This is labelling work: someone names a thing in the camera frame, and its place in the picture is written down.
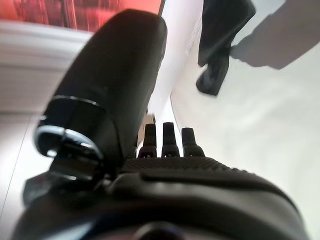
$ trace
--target white molding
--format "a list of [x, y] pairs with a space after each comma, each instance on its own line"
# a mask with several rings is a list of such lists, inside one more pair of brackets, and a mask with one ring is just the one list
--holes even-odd
[[64, 71], [91, 32], [0, 20], [0, 66]]
[[191, 37], [185, 49], [185, 54], [189, 55], [191, 48], [195, 44], [196, 39], [200, 36], [202, 30], [202, 12], [199, 14], [199, 18], [195, 23], [193, 31], [191, 33]]

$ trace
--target person's leg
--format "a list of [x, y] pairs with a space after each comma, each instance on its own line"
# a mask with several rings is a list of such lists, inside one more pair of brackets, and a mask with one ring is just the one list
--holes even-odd
[[229, 68], [231, 43], [255, 15], [250, 0], [204, 0], [198, 64], [207, 69], [196, 82], [197, 89], [216, 96]]

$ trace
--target white floor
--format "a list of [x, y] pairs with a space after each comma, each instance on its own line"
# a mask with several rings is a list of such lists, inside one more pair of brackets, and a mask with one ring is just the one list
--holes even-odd
[[23, 213], [25, 181], [48, 170], [52, 159], [33, 145], [34, 114], [0, 114], [0, 239], [8, 240]]
[[196, 89], [198, 37], [171, 94], [173, 112], [206, 156], [281, 187], [320, 240], [320, 2], [253, 3], [218, 97]]

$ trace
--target red poster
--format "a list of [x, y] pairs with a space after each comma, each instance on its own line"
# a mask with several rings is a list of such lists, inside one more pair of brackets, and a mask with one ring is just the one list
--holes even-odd
[[158, 14], [162, 0], [0, 0], [0, 19], [95, 32], [125, 9]]

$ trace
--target black shoe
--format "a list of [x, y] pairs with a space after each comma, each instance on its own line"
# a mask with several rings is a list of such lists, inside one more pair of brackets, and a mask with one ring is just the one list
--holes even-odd
[[229, 49], [225, 49], [208, 63], [207, 69], [200, 75], [195, 84], [200, 92], [213, 96], [218, 95], [229, 69], [229, 52]]

